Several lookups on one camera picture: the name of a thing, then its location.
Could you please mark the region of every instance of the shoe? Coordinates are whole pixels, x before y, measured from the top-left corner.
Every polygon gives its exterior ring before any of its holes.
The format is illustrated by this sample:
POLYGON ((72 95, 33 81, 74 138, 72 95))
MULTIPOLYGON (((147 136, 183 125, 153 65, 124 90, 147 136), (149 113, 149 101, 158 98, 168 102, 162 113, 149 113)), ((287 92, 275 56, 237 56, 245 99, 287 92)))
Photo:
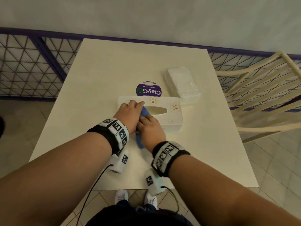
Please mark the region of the shoe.
POLYGON ((146 192, 145 198, 144 198, 144 205, 151 204, 158 210, 158 200, 156 196, 151 196, 149 191, 146 192))
POLYGON ((127 190, 117 190, 115 195, 115 204, 117 204, 117 202, 122 200, 129 201, 129 194, 127 190))

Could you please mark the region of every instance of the white table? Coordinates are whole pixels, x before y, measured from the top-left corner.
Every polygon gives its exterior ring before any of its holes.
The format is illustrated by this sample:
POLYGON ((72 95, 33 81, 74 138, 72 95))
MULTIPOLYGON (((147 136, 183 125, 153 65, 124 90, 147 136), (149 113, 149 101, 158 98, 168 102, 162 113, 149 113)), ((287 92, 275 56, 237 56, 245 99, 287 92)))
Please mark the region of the white table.
MULTIPOLYGON (((207 50, 84 39, 32 153, 45 152, 85 133, 117 111, 119 96, 136 96, 136 87, 153 81, 168 97, 163 73, 187 67, 201 92, 197 104, 182 107, 184 125, 168 140, 243 186, 258 186, 207 50)), ((122 174, 106 171, 95 189, 146 189, 144 172, 152 156, 132 137, 131 155, 122 174)), ((169 179, 167 187, 173 188, 169 179)))

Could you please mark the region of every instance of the forearm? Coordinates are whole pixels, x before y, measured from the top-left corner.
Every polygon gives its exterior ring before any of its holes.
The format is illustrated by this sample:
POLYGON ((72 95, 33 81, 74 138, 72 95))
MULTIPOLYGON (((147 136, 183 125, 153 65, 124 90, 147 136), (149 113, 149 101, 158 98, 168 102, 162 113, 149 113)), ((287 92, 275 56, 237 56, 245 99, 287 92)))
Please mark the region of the forearm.
POLYGON ((299 225, 300 221, 192 156, 177 158, 169 178, 201 225, 299 225))
POLYGON ((13 225, 16 219, 18 225, 59 225, 85 196, 111 153, 102 135, 89 132, 3 177, 2 223, 13 225))

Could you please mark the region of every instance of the plastic-wrapped napkins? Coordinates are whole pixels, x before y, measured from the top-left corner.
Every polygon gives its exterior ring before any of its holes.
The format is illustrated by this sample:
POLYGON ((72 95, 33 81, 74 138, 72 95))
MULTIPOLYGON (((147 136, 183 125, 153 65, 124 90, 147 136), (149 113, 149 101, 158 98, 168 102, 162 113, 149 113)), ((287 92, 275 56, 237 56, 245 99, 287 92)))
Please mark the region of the plastic-wrapped napkins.
POLYGON ((164 78, 171 97, 179 97, 181 105, 195 104, 201 93, 186 67, 168 68, 164 78))

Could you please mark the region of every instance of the wristband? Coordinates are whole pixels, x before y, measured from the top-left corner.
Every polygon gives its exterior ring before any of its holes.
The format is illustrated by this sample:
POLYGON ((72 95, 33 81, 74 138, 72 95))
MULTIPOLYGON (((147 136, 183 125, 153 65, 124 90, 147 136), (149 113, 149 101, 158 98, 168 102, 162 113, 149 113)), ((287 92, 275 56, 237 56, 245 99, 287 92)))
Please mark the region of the wristband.
POLYGON ((126 126, 116 118, 109 118, 90 128, 87 132, 96 132, 103 135, 111 145, 112 154, 120 155, 129 140, 129 131, 126 126))
POLYGON ((161 177, 168 177, 171 164, 182 155, 190 155, 181 145, 172 141, 164 141, 153 149, 153 161, 151 166, 161 177))

